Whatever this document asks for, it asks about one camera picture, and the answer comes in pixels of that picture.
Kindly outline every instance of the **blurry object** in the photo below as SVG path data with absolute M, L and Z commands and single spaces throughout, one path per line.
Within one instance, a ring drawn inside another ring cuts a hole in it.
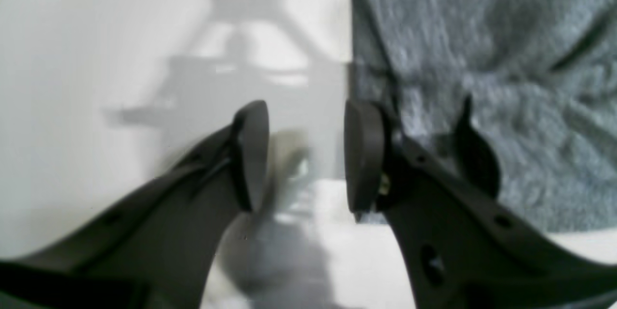
M 607 309 L 617 301 L 617 267 L 570 254 L 450 175 L 385 108 L 348 102 L 345 119 L 349 208 L 386 217 L 417 309 Z M 388 190 L 377 180 L 358 185 L 362 177 L 387 177 Z
M 471 94 L 499 203 L 544 232 L 617 226 L 617 0 L 352 3 L 353 98 L 463 177 L 453 133 Z
M 197 309 L 223 232 L 258 210 L 268 109 L 253 102 L 66 239 L 0 263 L 0 307 Z

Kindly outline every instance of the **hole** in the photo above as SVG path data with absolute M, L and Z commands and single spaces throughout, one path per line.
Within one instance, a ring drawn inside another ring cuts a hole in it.
M 430 245 L 424 245 L 420 249 L 420 261 L 428 281 L 434 286 L 441 285 L 444 281 L 445 267 L 437 250 Z
M 119 221 L 121 218 L 122 218 L 122 213 L 119 213 L 119 212 L 110 213 L 109 215 L 103 218 L 103 223 L 106 226 L 111 226 L 112 224 Z
M 512 228 L 512 223 L 507 219 L 507 217 L 497 215 L 494 220 L 496 224 L 502 226 L 503 228 Z

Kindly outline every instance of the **black plastic bracket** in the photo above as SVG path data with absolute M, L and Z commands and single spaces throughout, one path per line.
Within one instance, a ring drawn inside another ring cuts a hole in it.
M 0 262 L 0 308 L 197 309 L 223 232 L 260 206 L 268 141 L 265 102 L 246 105 L 77 232 Z
M 470 113 L 468 100 L 457 127 L 459 139 L 461 133 L 467 139 L 456 145 L 467 158 L 462 162 L 468 179 L 461 180 L 405 136 L 379 105 L 346 106 L 349 208 L 384 214 L 401 248 L 416 307 L 610 307 L 617 301 L 616 267 L 558 247 L 495 201 L 497 161 L 472 130 Z

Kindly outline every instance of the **white background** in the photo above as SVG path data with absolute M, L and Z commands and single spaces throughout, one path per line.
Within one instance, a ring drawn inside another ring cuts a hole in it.
M 337 180 L 349 11 L 349 0 L 0 0 L 0 256 L 77 228 L 264 98 L 273 162 L 293 170 L 249 235 L 267 236 L 262 252 L 218 256 L 203 307 L 410 307 L 389 228 L 355 226 Z M 557 239 L 617 261 L 615 234 Z M 230 262 L 260 264 L 250 280 L 267 285 L 246 286 Z M 291 276 L 268 283 L 279 271 Z

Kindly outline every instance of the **gray towel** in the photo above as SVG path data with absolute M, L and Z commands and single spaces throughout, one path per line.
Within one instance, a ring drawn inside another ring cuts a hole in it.
M 616 1 L 352 0 L 352 94 L 397 104 L 452 170 L 471 94 L 501 204 L 547 232 L 617 226 Z

